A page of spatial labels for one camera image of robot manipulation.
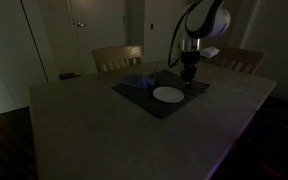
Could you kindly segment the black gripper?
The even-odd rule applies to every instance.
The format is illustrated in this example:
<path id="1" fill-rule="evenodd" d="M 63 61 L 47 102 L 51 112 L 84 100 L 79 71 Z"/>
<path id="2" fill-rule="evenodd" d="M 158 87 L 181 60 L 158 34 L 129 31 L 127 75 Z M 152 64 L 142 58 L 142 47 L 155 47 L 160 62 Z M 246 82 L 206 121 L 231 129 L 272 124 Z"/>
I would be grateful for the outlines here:
<path id="1" fill-rule="evenodd" d="M 199 62 L 199 60 L 199 51 L 183 52 L 181 54 L 181 62 L 184 64 L 184 69 L 181 71 L 181 77 L 184 81 L 185 88 L 192 88 L 191 81 L 195 77 L 197 71 L 196 64 Z"/>

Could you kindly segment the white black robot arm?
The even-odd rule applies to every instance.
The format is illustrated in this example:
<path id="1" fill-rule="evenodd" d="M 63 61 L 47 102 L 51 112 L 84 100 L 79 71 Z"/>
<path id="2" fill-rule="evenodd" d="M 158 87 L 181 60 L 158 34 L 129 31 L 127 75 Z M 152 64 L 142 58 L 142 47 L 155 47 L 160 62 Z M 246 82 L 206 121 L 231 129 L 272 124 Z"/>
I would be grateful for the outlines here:
<path id="1" fill-rule="evenodd" d="M 200 60 L 200 41 L 223 34 L 230 26 L 231 16 L 224 8 L 225 0 L 197 0 L 190 3 L 184 15 L 184 49 L 180 75 L 186 88 L 192 86 L 196 64 Z"/>

